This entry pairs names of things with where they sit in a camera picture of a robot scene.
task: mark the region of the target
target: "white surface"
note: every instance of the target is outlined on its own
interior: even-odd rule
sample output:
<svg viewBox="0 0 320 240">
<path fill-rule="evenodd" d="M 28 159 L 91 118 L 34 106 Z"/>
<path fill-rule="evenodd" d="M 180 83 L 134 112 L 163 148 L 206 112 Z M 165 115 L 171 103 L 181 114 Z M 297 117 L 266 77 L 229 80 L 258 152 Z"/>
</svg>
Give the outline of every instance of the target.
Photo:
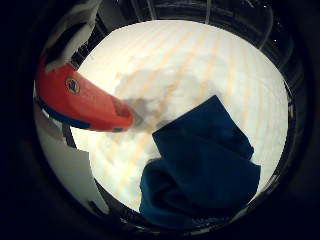
<svg viewBox="0 0 320 240">
<path fill-rule="evenodd" d="M 93 175 L 138 210 L 140 177 L 159 157 L 151 133 L 217 95 L 255 148 L 259 190 L 280 159 L 287 132 L 282 76 L 256 48 L 224 30 L 188 21 L 150 21 L 112 32 L 79 72 L 126 100 L 143 122 L 126 133 L 72 129 Z"/>
<path fill-rule="evenodd" d="M 49 120 L 34 103 L 34 118 L 41 147 L 48 163 L 66 190 L 90 212 L 94 202 L 105 214 L 109 207 L 103 200 L 90 169 L 89 153 L 64 144 L 61 130 Z"/>
</svg>

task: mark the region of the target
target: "blue stripe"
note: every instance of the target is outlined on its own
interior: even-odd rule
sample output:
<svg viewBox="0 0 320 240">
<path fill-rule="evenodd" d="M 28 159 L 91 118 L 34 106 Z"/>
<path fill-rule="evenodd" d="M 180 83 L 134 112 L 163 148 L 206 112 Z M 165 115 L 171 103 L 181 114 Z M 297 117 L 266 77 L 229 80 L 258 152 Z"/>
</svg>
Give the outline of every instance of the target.
<svg viewBox="0 0 320 240">
<path fill-rule="evenodd" d="M 50 115 L 50 117 L 53 117 L 54 119 L 69 124 L 70 126 L 81 128 L 81 129 L 88 129 L 90 127 L 90 123 L 83 122 L 71 117 L 68 117 L 66 115 L 63 115 L 51 107 L 49 107 L 43 100 L 40 99 L 40 104 L 43 107 L 43 109 Z"/>
</svg>

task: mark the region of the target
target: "red object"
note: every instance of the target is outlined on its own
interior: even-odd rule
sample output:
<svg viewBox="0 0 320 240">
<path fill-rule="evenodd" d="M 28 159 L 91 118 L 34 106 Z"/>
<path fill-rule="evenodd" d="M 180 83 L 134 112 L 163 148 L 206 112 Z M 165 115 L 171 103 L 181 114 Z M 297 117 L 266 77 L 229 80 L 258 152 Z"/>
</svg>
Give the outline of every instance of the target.
<svg viewBox="0 0 320 240">
<path fill-rule="evenodd" d="M 133 123 L 129 106 L 92 84 L 69 63 L 45 72 L 44 55 L 36 91 L 45 110 L 68 124 L 95 131 L 125 131 Z"/>
</svg>

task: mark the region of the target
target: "dark blue cloth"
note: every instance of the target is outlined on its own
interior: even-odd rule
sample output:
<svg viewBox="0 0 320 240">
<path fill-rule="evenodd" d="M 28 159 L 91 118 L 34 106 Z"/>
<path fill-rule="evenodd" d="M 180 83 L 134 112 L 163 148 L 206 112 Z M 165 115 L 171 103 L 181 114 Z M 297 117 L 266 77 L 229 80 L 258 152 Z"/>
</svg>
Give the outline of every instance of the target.
<svg viewBox="0 0 320 240">
<path fill-rule="evenodd" d="M 140 183 L 140 213 L 151 223 L 199 227 L 231 216 L 256 193 L 253 147 L 216 96 L 152 135 L 161 159 L 146 165 Z"/>
</svg>

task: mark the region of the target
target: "black circular logo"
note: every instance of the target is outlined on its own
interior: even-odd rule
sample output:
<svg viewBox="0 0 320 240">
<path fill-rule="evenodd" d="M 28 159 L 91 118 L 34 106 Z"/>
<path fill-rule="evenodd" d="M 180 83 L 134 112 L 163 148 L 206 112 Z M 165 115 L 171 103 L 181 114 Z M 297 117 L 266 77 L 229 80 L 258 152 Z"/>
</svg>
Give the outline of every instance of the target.
<svg viewBox="0 0 320 240">
<path fill-rule="evenodd" d="M 66 79 L 66 87 L 73 94 L 80 92 L 80 84 L 74 78 L 69 77 Z"/>
</svg>

